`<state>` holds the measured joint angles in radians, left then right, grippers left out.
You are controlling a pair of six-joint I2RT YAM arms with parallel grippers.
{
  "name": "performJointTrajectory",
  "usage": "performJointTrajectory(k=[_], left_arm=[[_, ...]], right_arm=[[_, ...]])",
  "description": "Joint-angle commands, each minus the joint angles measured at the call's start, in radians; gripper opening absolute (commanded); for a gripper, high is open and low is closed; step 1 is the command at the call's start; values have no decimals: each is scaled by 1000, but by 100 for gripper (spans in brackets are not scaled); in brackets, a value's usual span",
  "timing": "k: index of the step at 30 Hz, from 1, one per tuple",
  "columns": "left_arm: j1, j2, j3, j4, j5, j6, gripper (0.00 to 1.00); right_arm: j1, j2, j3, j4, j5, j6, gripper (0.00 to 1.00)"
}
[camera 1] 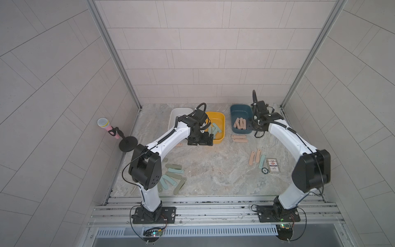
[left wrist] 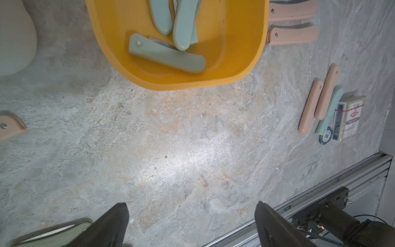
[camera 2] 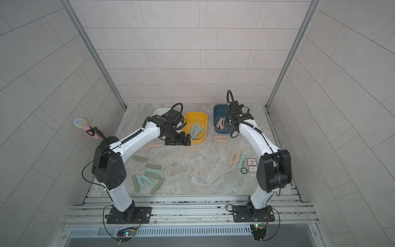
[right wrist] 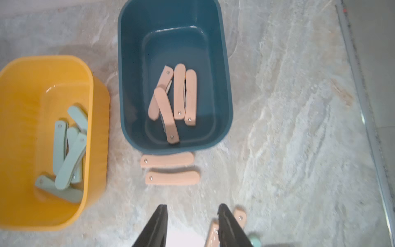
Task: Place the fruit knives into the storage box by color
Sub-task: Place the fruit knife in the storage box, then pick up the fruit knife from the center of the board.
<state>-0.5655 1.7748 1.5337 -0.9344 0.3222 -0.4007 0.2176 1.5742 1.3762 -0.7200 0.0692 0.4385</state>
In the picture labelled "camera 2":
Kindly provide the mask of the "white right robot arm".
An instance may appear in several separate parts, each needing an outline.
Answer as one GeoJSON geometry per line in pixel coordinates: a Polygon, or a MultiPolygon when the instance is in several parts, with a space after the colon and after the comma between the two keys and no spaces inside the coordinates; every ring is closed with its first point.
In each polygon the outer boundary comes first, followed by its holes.
{"type": "Polygon", "coordinates": [[[233,132],[243,135],[259,156],[256,179],[258,186],[246,204],[246,214],[257,221],[269,215],[269,201],[292,182],[291,155],[270,142],[259,129],[250,112],[236,100],[227,103],[225,122],[233,132]]]}

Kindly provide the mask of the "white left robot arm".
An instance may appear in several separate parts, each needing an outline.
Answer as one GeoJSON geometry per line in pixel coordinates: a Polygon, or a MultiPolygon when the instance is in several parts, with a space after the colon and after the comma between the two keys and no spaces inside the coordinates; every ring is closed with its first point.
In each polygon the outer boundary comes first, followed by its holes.
{"type": "Polygon", "coordinates": [[[126,138],[104,137],[96,148],[92,174],[109,194],[114,216],[126,222],[135,218],[135,203],[124,184],[127,176],[124,162],[144,145],[160,137],[164,138],[167,146],[191,145],[190,134],[181,131],[187,123],[182,112],[183,104],[176,103],[162,115],[146,117],[142,127],[126,138]]]}

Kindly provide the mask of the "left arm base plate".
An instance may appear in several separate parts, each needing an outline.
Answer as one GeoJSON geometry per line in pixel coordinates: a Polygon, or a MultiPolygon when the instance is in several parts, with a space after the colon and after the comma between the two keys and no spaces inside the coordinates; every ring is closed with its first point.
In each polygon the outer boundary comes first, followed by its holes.
{"type": "Polygon", "coordinates": [[[107,224],[148,224],[152,213],[151,207],[132,207],[125,212],[120,212],[112,207],[105,215],[107,224]]]}

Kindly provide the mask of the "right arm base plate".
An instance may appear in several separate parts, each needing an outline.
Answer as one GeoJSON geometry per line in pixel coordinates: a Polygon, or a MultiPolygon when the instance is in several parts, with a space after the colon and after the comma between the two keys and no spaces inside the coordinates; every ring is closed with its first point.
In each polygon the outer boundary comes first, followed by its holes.
{"type": "Polygon", "coordinates": [[[250,204],[243,206],[229,204],[226,206],[226,210],[232,214],[236,223],[275,221],[275,215],[270,205],[264,209],[257,210],[250,204]]]}

